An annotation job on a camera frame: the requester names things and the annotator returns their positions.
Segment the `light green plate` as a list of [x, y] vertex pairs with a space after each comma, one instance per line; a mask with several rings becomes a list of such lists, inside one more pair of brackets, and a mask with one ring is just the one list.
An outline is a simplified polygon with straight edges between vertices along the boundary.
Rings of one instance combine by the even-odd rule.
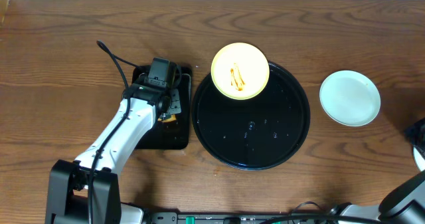
[[353, 70], [330, 74], [321, 84], [319, 100], [325, 113], [345, 126], [364, 126], [381, 109], [381, 96], [371, 79]]

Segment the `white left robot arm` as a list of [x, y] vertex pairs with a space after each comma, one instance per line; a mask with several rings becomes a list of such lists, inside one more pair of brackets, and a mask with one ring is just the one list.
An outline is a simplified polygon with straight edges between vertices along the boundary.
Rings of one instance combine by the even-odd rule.
[[190, 97], [188, 85], [131, 85], [97, 140], [73, 162], [58, 160], [52, 167], [46, 223], [142, 223], [143, 209], [122, 203], [118, 176], [143, 137], [186, 110]]

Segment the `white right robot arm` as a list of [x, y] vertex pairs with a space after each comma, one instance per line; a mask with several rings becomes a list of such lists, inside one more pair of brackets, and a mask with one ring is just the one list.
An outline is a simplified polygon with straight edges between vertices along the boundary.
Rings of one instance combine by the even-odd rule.
[[359, 206], [344, 203], [334, 207], [330, 214], [389, 223], [424, 223], [424, 120], [409, 126], [404, 135], [412, 144], [419, 174], [390, 192], [380, 205]]

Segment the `green and orange sponge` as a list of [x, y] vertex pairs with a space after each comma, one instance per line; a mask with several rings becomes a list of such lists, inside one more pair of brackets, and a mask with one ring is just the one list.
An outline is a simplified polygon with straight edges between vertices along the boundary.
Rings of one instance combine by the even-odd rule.
[[176, 121], [176, 115], [174, 114], [163, 114], [158, 118], [158, 122], [168, 123]]

